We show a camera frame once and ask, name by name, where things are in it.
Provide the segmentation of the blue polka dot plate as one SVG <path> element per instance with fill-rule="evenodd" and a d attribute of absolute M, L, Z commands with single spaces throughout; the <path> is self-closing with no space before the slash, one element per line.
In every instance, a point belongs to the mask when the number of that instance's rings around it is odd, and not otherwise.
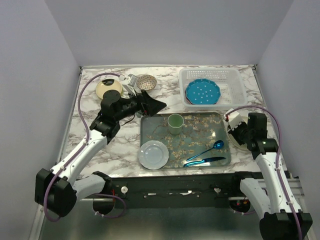
<path fill-rule="evenodd" d="M 215 105 L 221 97 L 220 87 L 207 78 L 195 79 L 185 90 L 192 105 Z"/>

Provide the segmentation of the pink polka dot plate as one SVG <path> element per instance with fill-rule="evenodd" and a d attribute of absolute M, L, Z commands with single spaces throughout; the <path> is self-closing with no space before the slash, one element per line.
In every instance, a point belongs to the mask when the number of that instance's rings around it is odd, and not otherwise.
<path fill-rule="evenodd" d="M 187 102 L 188 105 L 192 105 L 192 103 L 190 102 L 190 100 L 187 97 L 187 91 L 184 91 L 184 96 L 185 96 L 185 101 Z"/>

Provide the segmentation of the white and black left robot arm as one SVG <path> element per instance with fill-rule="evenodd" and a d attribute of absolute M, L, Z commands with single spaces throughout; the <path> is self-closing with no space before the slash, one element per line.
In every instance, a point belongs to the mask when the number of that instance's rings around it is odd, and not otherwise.
<path fill-rule="evenodd" d="M 78 176 L 91 159 L 116 136 L 120 121 L 136 113 L 154 116 L 166 107 L 166 103 L 152 98 L 145 90 L 121 97 L 116 90 L 104 93 L 100 111 L 90 126 L 86 126 L 86 137 L 69 155 L 50 170 L 41 169 L 35 179 L 35 202 L 43 206 L 48 220 L 55 222 L 49 212 L 58 218 L 65 217 L 76 202 L 90 195 L 107 197 L 112 191 L 112 179 L 95 171 L 89 177 L 78 180 Z"/>

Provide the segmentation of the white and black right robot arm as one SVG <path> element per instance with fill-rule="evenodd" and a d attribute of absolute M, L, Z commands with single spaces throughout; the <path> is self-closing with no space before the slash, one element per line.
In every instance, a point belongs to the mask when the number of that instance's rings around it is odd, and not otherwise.
<path fill-rule="evenodd" d="M 246 145 L 258 165 L 266 186 L 263 190 L 252 177 L 238 178 L 230 183 L 230 191 L 245 196 L 259 217 L 259 230 L 264 240 L 302 240 L 313 220 L 297 202 L 283 165 L 280 148 L 268 137 L 267 116 L 251 112 L 247 121 L 232 110 L 226 115 L 228 133 L 239 145 Z"/>

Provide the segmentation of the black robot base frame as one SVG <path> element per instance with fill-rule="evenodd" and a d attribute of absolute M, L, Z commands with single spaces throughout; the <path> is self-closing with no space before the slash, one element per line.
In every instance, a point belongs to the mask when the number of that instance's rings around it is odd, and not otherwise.
<path fill-rule="evenodd" d="M 128 209 L 228 208 L 230 198 L 243 198 L 240 181 L 263 179 L 262 173 L 238 171 L 203 175 L 112 177 L 110 188 Z"/>

